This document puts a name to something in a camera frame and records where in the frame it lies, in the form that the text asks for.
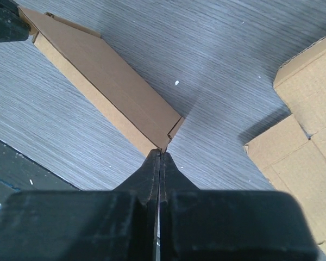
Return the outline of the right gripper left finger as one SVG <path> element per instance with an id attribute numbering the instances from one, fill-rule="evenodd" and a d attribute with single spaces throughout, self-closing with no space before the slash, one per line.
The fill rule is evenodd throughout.
<path id="1" fill-rule="evenodd" d="M 24 191 L 0 209 L 0 260 L 155 260 L 161 152 L 111 191 Z"/>

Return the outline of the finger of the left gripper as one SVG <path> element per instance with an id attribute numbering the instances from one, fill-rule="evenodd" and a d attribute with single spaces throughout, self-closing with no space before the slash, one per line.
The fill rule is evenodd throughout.
<path id="1" fill-rule="evenodd" d="M 26 41 L 30 26 L 20 18 L 18 4 L 0 0 L 0 42 Z"/>

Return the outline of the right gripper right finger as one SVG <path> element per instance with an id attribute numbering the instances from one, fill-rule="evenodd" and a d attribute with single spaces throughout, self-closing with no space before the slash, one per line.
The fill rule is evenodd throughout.
<path id="1" fill-rule="evenodd" d="M 160 158 L 161 260 L 317 260 L 296 199 L 282 191 L 201 190 Z"/>

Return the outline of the small cardboard box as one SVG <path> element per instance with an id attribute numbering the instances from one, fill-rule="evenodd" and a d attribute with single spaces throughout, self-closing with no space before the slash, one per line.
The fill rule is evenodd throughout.
<path id="1" fill-rule="evenodd" d="M 142 154 L 166 151 L 184 118 L 100 33 L 51 13 L 19 7 L 35 47 Z"/>

